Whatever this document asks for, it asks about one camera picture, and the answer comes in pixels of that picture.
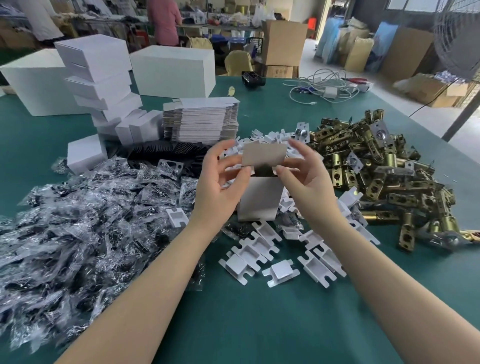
hand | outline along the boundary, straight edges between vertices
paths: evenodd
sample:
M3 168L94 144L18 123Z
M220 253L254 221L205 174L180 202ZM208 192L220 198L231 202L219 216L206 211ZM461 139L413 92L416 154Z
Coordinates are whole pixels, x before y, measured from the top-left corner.
M305 159L287 158L282 166L276 167L276 172L300 213L310 225L320 228L342 218L330 174L320 155L297 140L290 139L289 143Z
M195 208L190 223L198 224L201 229L210 229L213 235L220 231L233 214L250 180L250 167L225 171L227 167L241 163L241 155L218 160L219 155L234 144L234 140L224 140L210 148L205 155L197 184ZM233 179L235 181L230 187L222 188L227 181Z

blue plastic bag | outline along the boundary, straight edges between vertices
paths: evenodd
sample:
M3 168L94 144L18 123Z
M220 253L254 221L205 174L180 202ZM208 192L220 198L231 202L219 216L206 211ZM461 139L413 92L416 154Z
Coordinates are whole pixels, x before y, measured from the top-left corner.
M332 62L340 36L340 30L338 28L343 23L344 20L338 18L328 18L325 22L324 32L322 33L315 53L315 56L321 58L324 63L328 64Z
M375 33L375 37L373 38L375 43L373 44L372 51L368 56L367 65L365 67L367 71L378 72L390 46L392 45L397 29L398 25L389 24L387 22L380 23L377 32Z

black cord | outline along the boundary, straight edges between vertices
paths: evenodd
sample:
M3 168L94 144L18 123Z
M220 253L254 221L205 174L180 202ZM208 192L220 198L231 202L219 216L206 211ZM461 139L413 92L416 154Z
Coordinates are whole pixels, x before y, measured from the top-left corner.
M421 106L420 108L418 108L417 110L415 110L413 113L411 113L408 117L411 118L412 115L415 114L417 111L422 110L425 106L430 105L432 102L434 102L436 99L438 99L438 97L439 97L442 93L444 93L444 91L445 91L446 89L448 89L451 85L453 85L458 79L459 79L459 77L457 77L451 84L445 86L445 88L444 88L443 90L441 90L441 91L438 93L438 95L437 95L432 101L430 101L430 102L426 103L425 105Z

right hand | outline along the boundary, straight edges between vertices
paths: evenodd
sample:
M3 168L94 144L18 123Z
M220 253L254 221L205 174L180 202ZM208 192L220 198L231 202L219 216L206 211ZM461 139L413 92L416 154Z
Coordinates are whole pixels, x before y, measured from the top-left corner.
M302 216L312 228L320 229L342 219L330 174L320 155L297 140L290 139L289 143L305 159L286 158L276 172Z

background table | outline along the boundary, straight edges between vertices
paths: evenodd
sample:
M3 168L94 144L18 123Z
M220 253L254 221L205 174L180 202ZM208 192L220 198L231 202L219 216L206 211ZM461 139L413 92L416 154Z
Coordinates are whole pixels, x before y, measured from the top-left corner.
M420 151L422 161L435 160L437 179L454 187L457 205L453 213L460 226L480 227L476 188L480 166L373 93L341 104L318 99L317 105L306 106L288 98L289 88L282 80L268 79L265 87L248 91L239 77L217 77L211 96L226 96L230 86L236 88L235 97L241 101L242 138L254 128L263 133L282 128L293 131L297 122L304 121L314 130L322 117L348 120L352 116L358 121L367 109L385 109L389 131L403 133L408 146ZM162 109L162 104L170 101L157 97L142 100L146 110ZM0 97L0 115L0 215L13 216L21 209L16 204L33 186L64 180L50 170L51 164L66 155L68 142L91 135L95 129L88 115L31 117L15 96ZM480 250L448 254L418 244L408 255L396 249L399 226L369 230L382 242L380 250L480 328ZM284 240L279 244L280 253L273 263L292 259L301 274L274 288L268 288L268 278L261 274L248 277L244 287L218 264L233 244L224 236L208 247L204 290L185 293L154 363L401 362L348 277L338 278L326 290L301 269L297 257L304 252L302 243ZM29 355L28 345L14 352L8 347L4 335L0 338L3 363L47 364L59 356L51 345L34 355Z

